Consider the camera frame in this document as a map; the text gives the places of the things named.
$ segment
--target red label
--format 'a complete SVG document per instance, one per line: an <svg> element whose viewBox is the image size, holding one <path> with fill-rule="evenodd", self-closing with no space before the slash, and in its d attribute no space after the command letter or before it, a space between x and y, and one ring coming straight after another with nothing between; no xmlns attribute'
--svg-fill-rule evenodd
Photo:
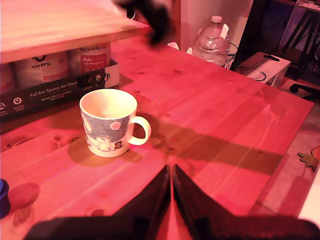
<svg viewBox="0 0 320 240"><path fill-rule="evenodd" d="M107 54L85 55L81 56L81 72L86 73L107 67Z"/></svg>

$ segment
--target blurry black object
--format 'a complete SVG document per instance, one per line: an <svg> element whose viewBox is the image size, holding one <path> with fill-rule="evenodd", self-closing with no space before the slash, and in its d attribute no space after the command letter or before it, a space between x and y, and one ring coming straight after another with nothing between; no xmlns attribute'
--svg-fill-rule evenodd
<svg viewBox="0 0 320 240"><path fill-rule="evenodd" d="M4 179L0 179L0 219L3 219L10 212L8 192L8 183Z"/></svg>
<svg viewBox="0 0 320 240"><path fill-rule="evenodd" d="M113 216L66 217L34 225L24 240L152 240L170 204L170 168Z"/></svg>
<svg viewBox="0 0 320 240"><path fill-rule="evenodd" d="M320 230L309 221L290 216L234 216L177 165L173 170L173 191L194 240L320 240Z"/></svg>
<svg viewBox="0 0 320 240"><path fill-rule="evenodd" d="M170 33L170 17L165 6L155 5L152 0L113 0L113 2L129 13L135 10L141 12L153 30L150 38L151 45L162 42Z"/></svg>

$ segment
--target cartoon print on mug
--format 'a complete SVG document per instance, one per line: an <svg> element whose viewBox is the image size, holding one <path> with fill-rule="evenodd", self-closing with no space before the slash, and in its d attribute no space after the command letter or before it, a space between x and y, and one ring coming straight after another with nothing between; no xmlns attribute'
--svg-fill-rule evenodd
<svg viewBox="0 0 320 240"><path fill-rule="evenodd" d="M83 112L81 116L88 146L95 147L102 152L115 151L123 147L121 139L128 131L130 116L110 120L93 118Z"/></svg>

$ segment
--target bottle cap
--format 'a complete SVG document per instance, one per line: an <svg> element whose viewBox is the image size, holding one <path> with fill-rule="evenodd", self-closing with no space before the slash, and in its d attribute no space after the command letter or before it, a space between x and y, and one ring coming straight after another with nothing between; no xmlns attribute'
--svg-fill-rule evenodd
<svg viewBox="0 0 320 240"><path fill-rule="evenodd" d="M217 23L217 24L221 23L222 22L222 16L212 16L211 17L211 22Z"/></svg>
<svg viewBox="0 0 320 240"><path fill-rule="evenodd" d="M0 219L3 219L10 211L8 192L8 183L5 180L0 179Z"/></svg>

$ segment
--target wood grain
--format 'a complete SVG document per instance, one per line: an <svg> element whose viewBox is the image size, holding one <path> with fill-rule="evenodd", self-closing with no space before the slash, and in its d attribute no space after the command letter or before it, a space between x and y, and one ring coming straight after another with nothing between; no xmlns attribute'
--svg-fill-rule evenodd
<svg viewBox="0 0 320 240"><path fill-rule="evenodd" d="M34 223L57 216L112 214L165 164L179 164L235 215L247 215L255 205L313 104L145 41L111 46L123 74L119 88L135 96L137 115L150 122L145 145L117 158L92 155L78 106L1 135L1 144L13 146L1 153L1 177L15 206L23 206L1 221L4 239L21 239ZM136 126L134 135L143 134ZM17 145L19 137L29 140ZM32 186L30 209L15 190L21 185ZM168 226L162 226L163 239L185 239L176 211L171 208Z"/></svg>
<svg viewBox="0 0 320 240"><path fill-rule="evenodd" d="M146 25L90 0L1 1L2 64L146 32Z"/></svg>

